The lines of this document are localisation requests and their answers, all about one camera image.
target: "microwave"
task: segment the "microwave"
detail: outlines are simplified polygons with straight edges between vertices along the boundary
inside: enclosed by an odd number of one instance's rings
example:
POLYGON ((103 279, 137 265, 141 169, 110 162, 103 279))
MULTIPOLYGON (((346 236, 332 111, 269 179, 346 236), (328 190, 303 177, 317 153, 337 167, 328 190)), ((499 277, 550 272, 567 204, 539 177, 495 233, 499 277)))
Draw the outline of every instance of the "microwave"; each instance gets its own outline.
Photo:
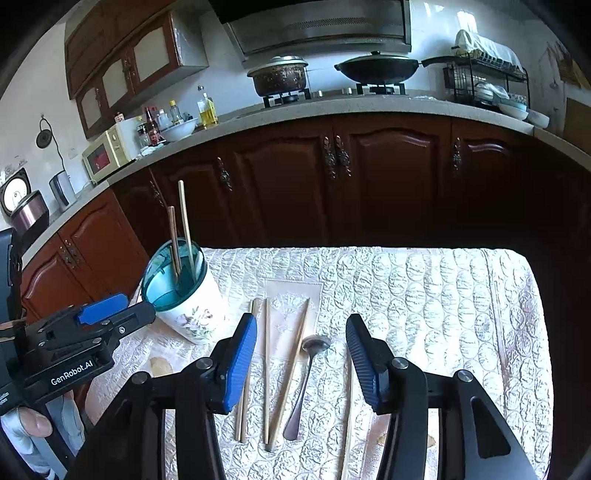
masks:
POLYGON ((138 127, 139 120, 136 118, 118 122, 84 150, 82 160, 92 183, 99 183, 139 157, 138 127))

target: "range hood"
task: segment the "range hood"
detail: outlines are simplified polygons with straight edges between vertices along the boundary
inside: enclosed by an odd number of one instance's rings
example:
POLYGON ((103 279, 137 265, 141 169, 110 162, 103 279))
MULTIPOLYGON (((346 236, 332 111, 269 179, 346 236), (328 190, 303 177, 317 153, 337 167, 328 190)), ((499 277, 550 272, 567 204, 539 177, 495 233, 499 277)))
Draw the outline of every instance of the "range hood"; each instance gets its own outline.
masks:
POLYGON ((225 0, 210 3, 245 62, 286 53, 411 50, 409 0, 266 0, 239 9, 225 0))

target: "white quilted tablecloth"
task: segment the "white quilted tablecloth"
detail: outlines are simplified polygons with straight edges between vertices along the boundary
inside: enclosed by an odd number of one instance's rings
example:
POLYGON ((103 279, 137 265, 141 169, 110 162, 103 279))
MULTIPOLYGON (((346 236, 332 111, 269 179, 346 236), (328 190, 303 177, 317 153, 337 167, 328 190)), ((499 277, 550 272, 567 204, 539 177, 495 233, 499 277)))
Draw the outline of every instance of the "white quilted tablecloth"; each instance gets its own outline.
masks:
MULTIPOLYGON (((205 256, 229 304, 234 328, 250 299, 264 296, 268 280, 322 283, 317 331, 333 340, 327 355, 314 360, 304 399, 300 437, 279 435, 275 452, 262 444, 262 360, 253 358, 248 442, 233 439, 235 416, 217 416, 220 450, 229 479, 340 479, 375 476, 387 417, 375 417, 353 376, 349 461, 343 468, 347 421, 345 321, 357 312, 372 335, 393 353, 424 371, 474 373, 523 445, 538 477, 550 461, 553 389, 547 332, 540 295, 524 257, 507 250, 281 248, 205 249, 205 256)), ((116 365, 97 377, 86 410, 97 421, 131 374, 154 356, 174 371, 213 345, 197 346, 156 320, 125 338, 116 365)), ((285 362, 271 365, 271 395, 277 399, 285 362)), ((300 388, 297 370, 287 411, 300 388)), ((426 478, 436 478, 436 412, 430 413, 426 478)), ((167 478, 175 479, 174 416, 167 416, 167 478)))

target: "condiment bottle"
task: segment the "condiment bottle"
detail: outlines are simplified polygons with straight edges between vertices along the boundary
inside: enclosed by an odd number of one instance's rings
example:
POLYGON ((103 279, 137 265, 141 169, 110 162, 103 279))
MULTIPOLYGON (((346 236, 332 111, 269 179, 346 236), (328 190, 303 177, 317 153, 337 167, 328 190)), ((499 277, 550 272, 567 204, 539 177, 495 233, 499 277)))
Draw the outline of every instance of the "condiment bottle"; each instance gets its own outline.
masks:
POLYGON ((178 109, 177 102, 170 100, 170 119, 173 121, 173 125, 180 125, 184 122, 181 112, 178 109))

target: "bowl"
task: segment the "bowl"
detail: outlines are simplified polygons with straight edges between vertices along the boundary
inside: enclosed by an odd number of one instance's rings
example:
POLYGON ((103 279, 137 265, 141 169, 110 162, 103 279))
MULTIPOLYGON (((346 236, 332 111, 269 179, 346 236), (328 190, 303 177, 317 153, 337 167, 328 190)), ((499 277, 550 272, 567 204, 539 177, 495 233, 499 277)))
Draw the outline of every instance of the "bowl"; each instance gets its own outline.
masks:
POLYGON ((514 108, 518 108, 519 110, 522 110, 524 112, 527 111, 527 105, 521 102, 516 102, 515 100, 510 100, 507 98, 501 98, 501 104, 503 105, 508 105, 508 106, 512 106, 514 108))
POLYGON ((195 125, 197 125, 197 120, 197 118, 193 118, 193 120, 188 120, 185 123, 162 130, 160 135, 162 135, 167 142, 177 142, 193 133, 195 125))
POLYGON ((543 113, 536 112, 535 110, 527 110, 528 116, 527 121, 540 128, 548 128, 550 124, 550 117, 543 113))
POLYGON ((499 104, 499 109, 501 109, 501 112, 503 112, 505 115, 509 115, 512 116, 513 118, 516 118, 517 120, 525 120, 527 118, 527 110, 523 111, 520 108, 516 108, 514 106, 510 106, 510 105, 505 105, 504 103, 500 103, 499 104))

